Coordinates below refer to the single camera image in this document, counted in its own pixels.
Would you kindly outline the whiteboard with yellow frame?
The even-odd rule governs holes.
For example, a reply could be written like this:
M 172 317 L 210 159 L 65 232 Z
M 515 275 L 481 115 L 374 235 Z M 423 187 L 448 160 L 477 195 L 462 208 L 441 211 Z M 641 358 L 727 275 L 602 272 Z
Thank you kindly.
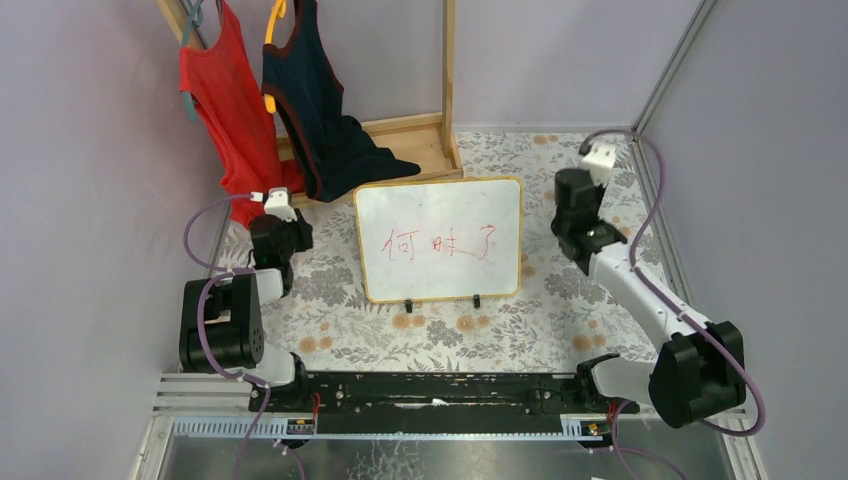
M 368 301 L 478 302 L 519 292 L 520 179 L 369 184 L 354 191 L 353 206 Z

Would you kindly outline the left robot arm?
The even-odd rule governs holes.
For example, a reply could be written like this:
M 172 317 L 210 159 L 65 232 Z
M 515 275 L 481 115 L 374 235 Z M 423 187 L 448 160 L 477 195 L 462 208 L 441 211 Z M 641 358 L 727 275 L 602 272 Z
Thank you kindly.
M 185 284 L 178 354 L 190 373 L 219 374 L 264 388 L 297 381 L 298 357 L 269 344 L 262 307 L 293 287 L 292 257 L 313 247 L 297 208 L 249 222 L 254 265 Z

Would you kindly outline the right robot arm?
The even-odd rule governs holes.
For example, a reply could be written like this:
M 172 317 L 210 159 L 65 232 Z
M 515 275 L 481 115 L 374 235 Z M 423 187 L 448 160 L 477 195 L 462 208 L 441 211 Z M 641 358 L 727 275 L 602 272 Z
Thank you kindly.
M 604 193 L 586 170 L 558 171 L 551 230 L 564 255 L 637 322 L 657 357 L 645 362 L 605 354 L 580 363 L 576 377 L 586 403 L 649 405 L 672 428 L 742 405 L 748 391 L 740 331 L 686 309 L 648 271 L 631 264 L 626 237 L 599 216 Z

